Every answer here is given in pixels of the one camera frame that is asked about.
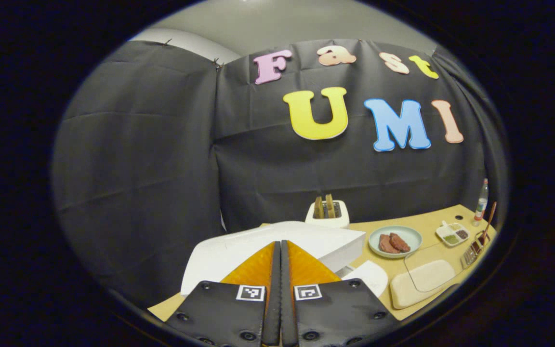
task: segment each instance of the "meat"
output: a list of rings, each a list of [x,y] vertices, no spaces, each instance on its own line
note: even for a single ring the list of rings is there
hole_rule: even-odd
[[[389,236],[385,234],[381,234],[381,241],[378,244],[378,248],[387,253],[399,253],[399,250],[395,249],[394,246],[391,246]]]
[[[389,243],[402,252],[410,252],[410,246],[396,233],[389,234]]]

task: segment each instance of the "plastic bottle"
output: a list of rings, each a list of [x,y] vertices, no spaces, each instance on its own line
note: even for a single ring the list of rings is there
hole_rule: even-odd
[[[481,187],[481,193],[478,195],[478,203],[476,204],[476,211],[474,213],[474,220],[472,225],[478,226],[478,223],[483,219],[485,213],[485,207],[487,207],[487,199],[489,197],[489,185],[487,178],[483,180],[483,187]]]

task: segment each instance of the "black fabric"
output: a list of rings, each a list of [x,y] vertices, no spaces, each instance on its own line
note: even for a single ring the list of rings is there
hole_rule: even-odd
[[[340,45],[356,55],[353,64],[323,66],[317,50]],[[289,49],[286,70],[277,81],[255,85],[253,62],[265,53]],[[410,69],[396,73],[379,52],[393,53]],[[408,61],[418,55],[440,75],[425,76]],[[315,121],[332,118],[323,88],[341,86],[348,111],[348,128],[330,140],[306,140],[292,129],[289,107],[282,97],[311,90]],[[472,99],[480,97],[468,94]],[[363,103],[384,99],[399,114],[405,99],[421,104],[429,149],[376,152],[376,128]],[[451,104],[460,144],[445,141],[440,114],[431,102]],[[344,200],[351,222],[390,219],[442,209],[455,204],[476,205],[485,176],[484,140],[480,118],[451,73],[433,57],[390,44],[358,40],[318,40],[267,49],[230,62],[218,75],[215,149],[220,168],[221,207],[229,232],[263,222],[305,219],[315,197],[332,193]]]
[[[295,307],[291,292],[291,259],[288,257],[288,241],[282,240],[280,247],[280,277],[282,288],[280,290],[280,330],[282,331],[282,346],[293,347],[297,344],[297,324],[295,323]]]
[[[200,282],[167,325],[210,345],[260,347],[266,295],[263,301],[238,300],[239,287]]]
[[[321,297],[295,300],[299,347],[345,346],[399,327],[399,321],[361,279],[318,287]]]
[[[271,290],[269,291],[263,322],[262,343],[267,346],[279,345],[280,299],[282,297],[281,253],[280,242],[275,241],[273,243],[273,260],[271,261]]]
[[[317,50],[344,46],[353,64],[322,66]],[[255,85],[253,59],[290,49],[281,79]],[[401,58],[396,73],[379,52]],[[414,63],[429,61],[440,78]],[[292,129],[283,96],[311,90],[316,121],[332,114],[321,90],[346,88],[348,128],[330,140]],[[399,114],[421,104],[428,149],[377,152],[367,99]],[[464,141],[445,141],[430,103],[449,101]],[[261,223],[304,220],[315,197],[344,200],[351,222],[403,217],[464,204],[474,209],[483,178],[506,198],[506,158],[495,110],[442,53],[359,40],[317,40],[267,49],[216,68],[189,51],[130,41],[87,77],[64,115],[53,150],[53,191],[71,246],[102,285],[150,307],[176,294],[199,242]]]

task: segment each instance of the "table top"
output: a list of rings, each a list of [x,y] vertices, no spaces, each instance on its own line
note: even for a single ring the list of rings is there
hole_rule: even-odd
[[[459,215],[462,216],[463,219],[456,219],[456,216]],[[455,205],[438,211],[411,215],[408,217],[377,220],[375,222],[352,223],[348,226],[348,229],[365,232],[366,239],[363,247],[363,254],[359,258],[354,260],[350,264],[350,266],[353,268],[357,268],[366,261],[372,261],[387,272],[389,283],[395,275],[407,272],[408,268],[412,270],[412,265],[414,265],[415,262],[418,264],[421,262],[444,259],[449,261],[449,263],[453,265],[454,268],[461,269],[461,265],[459,262],[461,255],[464,254],[470,244],[474,241],[475,235],[484,230],[487,226],[487,222],[485,222],[484,220],[480,222],[479,226],[472,226],[471,222],[473,217],[474,211],[471,211],[462,205]],[[471,233],[471,237],[465,242],[458,244],[452,248],[445,246],[442,243],[441,239],[436,235],[436,229],[438,229],[438,227],[442,225],[443,220],[445,220],[448,224],[454,222],[460,223]],[[410,227],[414,230],[417,230],[421,234],[423,241],[419,249],[415,253],[413,253],[411,257],[409,257],[408,267],[405,264],[403,258],[388,259],[385,257],[381,257],[380,255],[374,253],[370,249],[370,246],[368,246],[368,239],[370,239],[370,234],[372,234],[373,231],[379,228],[387,226]],[[442,294],[444,288],[448,288],[453,284],[463,282],[472,273],[472,270],[476,268],[477,264],[480,262],[481,257],[485,255],[487,249],[489,248],[489,245],[495,239],[496,230],[492,226],[489,227],[488,235],[489,239],[491,239],[491,242],[487,241],[478,259],[465,270],[459,273],[457,273],[456,271],[457,275],[454,278],[450,279],[447,283],[445,283],[445,285],[443,285],[443,290],[439,291],[438,293],[410,307],[406,307],[405,309],[395,309],[392,305],[390,288],[387,286],[381,296],[379,296],[379,300],[398,320],[403,320],[411,314],[414,314],[419,309],[423,308],[423,306],[429,304],[430,301],[434,300],[436,297]],[[149,307],[148,310],[156,315],[156,317],[160,320],[166,321],[176,311],[183,300],[184,298],[180,294],[176,294],[171,298],[168,298],[167,300],[159,303],[158,305]]]

